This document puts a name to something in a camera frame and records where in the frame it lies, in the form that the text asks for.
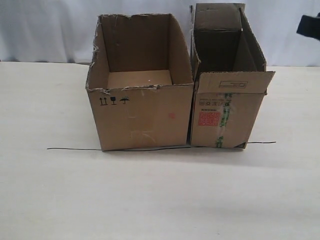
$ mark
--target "white table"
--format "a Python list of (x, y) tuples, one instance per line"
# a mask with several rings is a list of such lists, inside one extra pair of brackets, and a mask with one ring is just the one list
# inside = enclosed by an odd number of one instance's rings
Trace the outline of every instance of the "white table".
[(244, 151), (100, 148), (88, 66), (0, 63), (0, 239), (318, 240), (320, 68), (276, 74)]

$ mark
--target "white curtain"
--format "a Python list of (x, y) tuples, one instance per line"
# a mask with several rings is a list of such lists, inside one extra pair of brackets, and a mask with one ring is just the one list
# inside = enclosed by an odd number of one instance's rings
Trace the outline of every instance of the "white curtain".
[[(0, 59), (88, 63), (99, 14), (172, 13), (190, 40), (189, 5), (230, 0), (0, 0)], [(320, 66), (320, 42), (296, 34), (320, 0), (242, 0), (269, 66)]]

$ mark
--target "umbrella symbol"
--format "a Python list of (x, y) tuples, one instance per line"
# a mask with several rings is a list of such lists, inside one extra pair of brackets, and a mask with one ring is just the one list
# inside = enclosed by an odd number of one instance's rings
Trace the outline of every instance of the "umbrella symbol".
[(120, 101), (122, 101), (123, 104), (126, 104), (126, 101), (130, 101), (130, 99), (129, 99), (129, 97), (125, 96), (125, 97), (121, 98)]

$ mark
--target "cardboard box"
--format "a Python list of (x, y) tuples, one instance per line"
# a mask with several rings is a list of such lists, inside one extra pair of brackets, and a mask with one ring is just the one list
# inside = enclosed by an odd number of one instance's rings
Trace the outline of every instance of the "cardboard box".
[(186, 144), (193, 87), (171, 14), (98, 17), (86, 89), (103, 151)]
[(252, 33), (241, 3), (198, 3), (193, 23), (191, 145), (247, 145), (274, 72)]

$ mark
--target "black wire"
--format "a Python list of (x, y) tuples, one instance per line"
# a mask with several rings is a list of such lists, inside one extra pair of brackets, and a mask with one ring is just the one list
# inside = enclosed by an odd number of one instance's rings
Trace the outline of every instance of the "black wire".
[[(248, 144), (275, 144), (276, 141), (250, 141)], [(169, 150), (169, 149), (193, 149), (193, 148), (205, 148), (205, 146), (177, 146), (177, 147), (165, 147), (165, 148), (156, 148), (156, 149), (120, 149), (113, 150), (115, 152), (152, 152), (159, 150)], [(49, 147), (47, 150), (82, 150), (82, 151), (101, 151), (97, 148), (69, 148), (69, 147)]]

